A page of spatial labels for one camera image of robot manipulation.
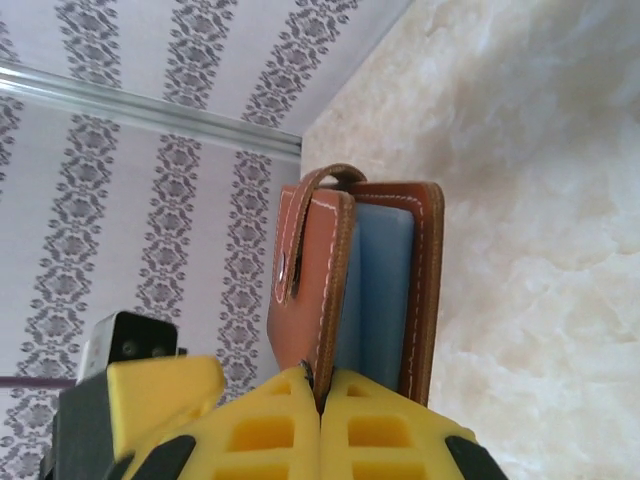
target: damask pattern wallpaper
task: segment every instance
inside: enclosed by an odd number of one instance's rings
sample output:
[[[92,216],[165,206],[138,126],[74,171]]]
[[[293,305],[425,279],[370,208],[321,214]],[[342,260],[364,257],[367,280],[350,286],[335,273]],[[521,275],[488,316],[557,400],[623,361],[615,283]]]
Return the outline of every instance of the damask pattern wallpaper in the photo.
[[[301,134],[408,3],[5,2],[0,59]],[[0,375],[73,378],[85,335],[119,309],[170,319],[192,353],[215,354],[223,402],[273,375],[273,226],[298,176],[259,153],[1,96]],[[0,390],[0,480],[35,476],[56,398]]]
[[[0,375],[73,378],[85,335],[119,309],[217,355],[223,401],[277,371],[273,225],[297,164],[6,96],[0,112]],[[0,390],[0,479],[33,478],[56,399]]]
[[[20,0],[0,58],[302,134],[411,0]]]

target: wallet strap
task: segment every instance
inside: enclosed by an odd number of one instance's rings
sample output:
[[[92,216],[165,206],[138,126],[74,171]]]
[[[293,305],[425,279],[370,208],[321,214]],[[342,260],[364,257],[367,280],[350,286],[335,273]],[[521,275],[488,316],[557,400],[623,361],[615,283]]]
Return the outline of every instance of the wallet strap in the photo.
[[[346,163],[336,163],[313,170],[302,178],[287,209],[281,244],[276,245],[279,252],[276,256],[278,273],[275,278],[274,292],[276,301],[282,305],[286,305],[291,297],[297,259],[300,255],[303,226],[311,203],[311,196],[320,183],[329,176],[334,177],[342,184],[367,180],[364,173]]]

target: beige marble wall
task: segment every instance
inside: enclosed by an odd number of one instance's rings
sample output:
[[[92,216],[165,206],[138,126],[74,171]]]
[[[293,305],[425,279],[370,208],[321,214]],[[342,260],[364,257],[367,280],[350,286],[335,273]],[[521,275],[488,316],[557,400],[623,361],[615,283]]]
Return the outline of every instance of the beige marble wall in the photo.
[[[640,478],[640,2],[417,0],[307,132],[447,198],[431,407],[515,479]]]

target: blue insert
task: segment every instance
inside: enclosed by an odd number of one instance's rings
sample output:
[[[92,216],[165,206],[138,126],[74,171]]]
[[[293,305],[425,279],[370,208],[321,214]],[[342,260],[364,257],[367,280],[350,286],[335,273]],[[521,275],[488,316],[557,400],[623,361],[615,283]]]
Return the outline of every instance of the blue insert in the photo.
[[[407,316],[413,215],[357,205],[335,365],[397,390]]]

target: brown leather wallet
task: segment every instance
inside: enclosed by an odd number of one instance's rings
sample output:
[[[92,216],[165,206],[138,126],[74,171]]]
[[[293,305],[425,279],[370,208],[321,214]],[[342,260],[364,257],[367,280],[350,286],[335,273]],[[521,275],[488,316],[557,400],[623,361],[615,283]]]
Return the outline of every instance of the brown leather wallet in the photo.
[[[328,176],[337,184],[321,186]],[[410,211],[411,280],[398,393],[426,405],[435,346],[444,196],[435,183],[368,183],[347,164],[285,186],[274,248],[267,332],[281,370],[304,362],[321,410],[330,388],[356,203]]]

